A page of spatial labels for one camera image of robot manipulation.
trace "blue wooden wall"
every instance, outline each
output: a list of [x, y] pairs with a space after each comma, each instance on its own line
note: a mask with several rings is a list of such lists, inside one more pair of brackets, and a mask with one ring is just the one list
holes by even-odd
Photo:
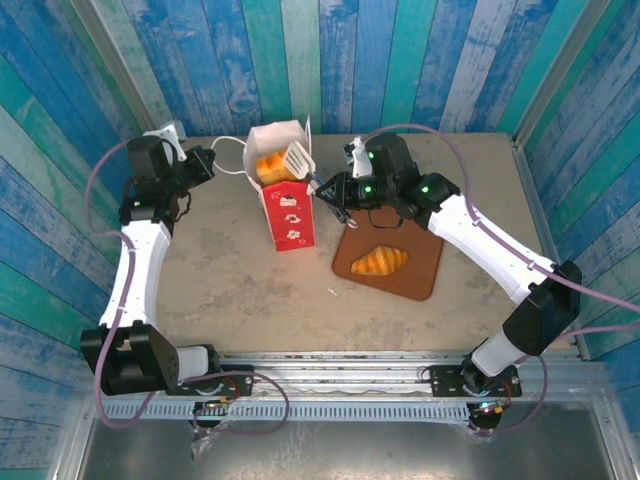
[[[68, 0], [0, 1], [0, 479], [46, 476], [119, 255], [84, 187], [139, 132]], [[123, 155], [101, 173], [98, 228], [118, 227], [127, 176]]]
[[513, 132], [587, 0], [94, 0], [152, 118]]
[[[611, 0], [525, 147], [561, 259], [640, 304], [640, 2]], [[584, 298], [581, 326], [640, 321]], [[587, 335], [640, 438], [640, 330]]]

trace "beige tabletop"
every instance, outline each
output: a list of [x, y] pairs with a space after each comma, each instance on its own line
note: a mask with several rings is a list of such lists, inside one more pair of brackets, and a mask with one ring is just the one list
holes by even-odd
[[[452, 136], [468, 156], [476, 206], [516, 239], [540, 244], [503, 134]], [[349, 135], [313, 138], [318, 173], [346, 169]], [[421, 172], [462, 186], [455, 157], [439, 139], [406, 135]], [[187, 142], [211, 144], [211, 138]], [[241, 168], [242, 146], [221, 141], [217, 162]], [[498, 284], [445, 244], [430, 299], [416, 302], [337, 278], [331, 262], [343, 226], [314, 201], [317, 246], [276, 253], [255, 191], [243, 175], [193, 190], [176, 225], [158, 293], [158, 327], [175, 345], [213, 343], [222, 352], [466, 351], [501, 327], [515, 305]]]

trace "takeout box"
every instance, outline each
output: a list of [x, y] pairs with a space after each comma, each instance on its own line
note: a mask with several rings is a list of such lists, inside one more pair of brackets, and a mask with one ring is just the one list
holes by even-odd
[[303, 130], [297, 120], [253, 127], [249, 131], [242, 161], [249, 182], [267, 216], [276, 251], [284, 252], [315, 245], [311, 190], [306, 182], [280, 182], [264, 186], [256, 173], [256, 162], [274, 151], [298, 141], [311, 153], [311, 125]]

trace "white cable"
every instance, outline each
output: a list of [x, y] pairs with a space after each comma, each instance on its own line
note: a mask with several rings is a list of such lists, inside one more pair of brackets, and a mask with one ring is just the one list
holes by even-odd
[[[234, 142], [241, 143], [242, 145], [245, 145], [245, 146], [247, 145], [247, 142], [240, 140], [239, 138], [223, 135], [221, 137], [216, 138], [211, 144], [211, 150], [213, 150], [214, 152], [215, 150], [213, 147], [215, 147], [216, 143], [218, 143], [219, 140], [233, 140]], [[226, 173], [228, 175], [247, 175], [247, 177], [249, 176], [247, 172], [245, 172], [244, 170], [238, 170], [236, 172], [232, 172], [231, 170], [226, 170], [222, 168], [220, 165], [218, 165], [215, 160], [213, 161], [213, 166], [216, 167], [218, 170], [220, 170], [222, 173]]]

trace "brown cutting board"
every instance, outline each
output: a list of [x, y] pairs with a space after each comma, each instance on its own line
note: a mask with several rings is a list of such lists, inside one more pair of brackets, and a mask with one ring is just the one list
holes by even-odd
[[[436, 281], [444, 240], [410, 221], [405, 221], [398, 228], [376, 228], [369, 220], [368, 212], [356, 211], [352, 216], [358, 222], [358, 228], [345, 228], [333, 258], [333, 273], [412, 300], [429, 298]], [[398, 218], [391, 207], [371, 212], [371, 220], [377, 226], [396, 226]], [[409, 260], [384, 277], [351, 273], [351, 264], [378, 245], [400, 248], [409, 253]]]

